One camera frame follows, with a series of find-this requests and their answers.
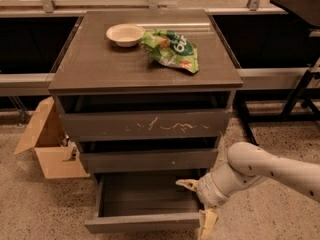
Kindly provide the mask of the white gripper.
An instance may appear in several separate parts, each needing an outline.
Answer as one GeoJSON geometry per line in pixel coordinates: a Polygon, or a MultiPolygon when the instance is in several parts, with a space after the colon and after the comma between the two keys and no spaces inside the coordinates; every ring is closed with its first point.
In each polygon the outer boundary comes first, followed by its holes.
{"type": "Polygon", "coordinates": [[[198,240],[208,240],[218,219],[218,213],[215,208],[224,205],[228,201],[228,197],[218,189],[211,173],[207,173],[198,181],[194,179],[179,179],[176,184],[196,192],[199,200],[208,208],[199,211],[198,230],[198,240]]]}

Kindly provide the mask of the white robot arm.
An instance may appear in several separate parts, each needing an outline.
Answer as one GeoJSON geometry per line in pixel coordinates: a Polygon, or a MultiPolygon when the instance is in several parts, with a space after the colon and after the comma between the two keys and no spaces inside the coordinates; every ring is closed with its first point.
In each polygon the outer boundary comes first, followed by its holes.
{"type": "Polygon", "coordinates": [[[195,192],[204,209],[199,211],[200,229],[197,240],[208,240],[218,219],[217,207],[224,205],[236,192],[270,178],[313,199],[320,201],[320,165],[288,159],[268,153],[247,142],[233,144],[227,161],[200,179],[176,181],[195,192]]]}

